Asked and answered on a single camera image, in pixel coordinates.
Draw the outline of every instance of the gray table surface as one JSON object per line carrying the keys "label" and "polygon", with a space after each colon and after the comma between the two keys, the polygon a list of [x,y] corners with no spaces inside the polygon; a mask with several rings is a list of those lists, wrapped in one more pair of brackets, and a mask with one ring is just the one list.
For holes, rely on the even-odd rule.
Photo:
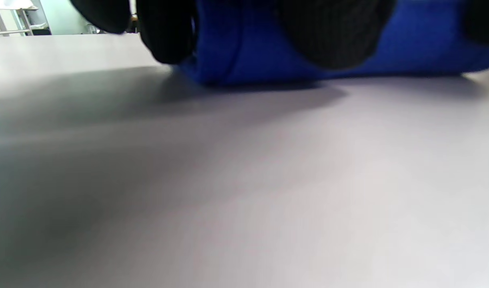
{"label": "gray table surface", "polygon": [[0,38],[0,288],[489,288],[489,72],[209,89]]}

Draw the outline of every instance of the blue cloth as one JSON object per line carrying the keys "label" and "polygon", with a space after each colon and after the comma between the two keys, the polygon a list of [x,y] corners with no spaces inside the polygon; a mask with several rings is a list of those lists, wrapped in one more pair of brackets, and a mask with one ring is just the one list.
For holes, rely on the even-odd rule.
{"label": "blue cloth", "polygon": [[399,0],[375,56],[325,71],[285,37],[275,0],[199,0],[195,54],[180,67],[203,84],[288,82],[375,75],[458,75],[489,68],[489,47],[464,38],[464,0]]}

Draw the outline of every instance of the blue fabric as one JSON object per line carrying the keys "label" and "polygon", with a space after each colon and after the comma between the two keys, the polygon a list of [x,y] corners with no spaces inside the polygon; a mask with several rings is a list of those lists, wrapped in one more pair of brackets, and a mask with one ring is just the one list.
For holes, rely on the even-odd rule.
{"label": "blue fabric", "polygon": [[275,0],[199,0],[196,53],[181,65],[204,84],[374,75],[457,75],[489,68],[489,47],[464,38],[464,0],[399,0],[375,56],[347,71],[308,63],[285,37]]}

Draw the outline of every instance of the white wall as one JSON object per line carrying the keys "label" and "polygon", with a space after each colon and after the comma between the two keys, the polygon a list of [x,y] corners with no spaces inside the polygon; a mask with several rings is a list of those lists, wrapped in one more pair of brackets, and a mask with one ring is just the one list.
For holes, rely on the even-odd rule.
{"label": "white wall", "polygon": [[[3,23],[6,26],[7,30],[20,30],[22,27],[19,26],[16,22],[16,16],[14,14],[13,10],[5,10],[5,9],[0,9],[0,15],[1,19],[3,19]],[[20,37],[23,36],[24,34],[10,34],[10,37]]]}
{"label": "white wall", "polygon": [[136,14],[136,0],[131,0],[131,13]]}
{"label": "white wall", "polygon": [[87,34],[88,23],[69,0],[40,0],[53,35]]}

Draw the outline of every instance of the gloved hand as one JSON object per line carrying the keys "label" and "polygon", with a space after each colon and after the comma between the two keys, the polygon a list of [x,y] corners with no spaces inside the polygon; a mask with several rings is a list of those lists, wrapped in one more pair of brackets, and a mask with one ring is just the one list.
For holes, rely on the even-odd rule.
{"label": "gloved hand", "polygon": [[468,0],[464,31],[469,39],[489,45],[489,0]]}
{"label": "gloved hand", "polygon": [[[129,0],[71,0],[78,11],[95,26],[121,34],[129,26]],[[179,64],[195,47],[192,20],[195,0],[137,0],[140,35],[154,58]]]}
{"label": "gloved hand", "polygon": [[[128,0],[71,0],[83,16],[109,33],[123,33]],[[178,64],[196,39],[196,0],[137,0],[141,37],[159,62]],[[294,48],[325,69],[346,69],[376,51],[396,0],[278,0],[279,21]]]}

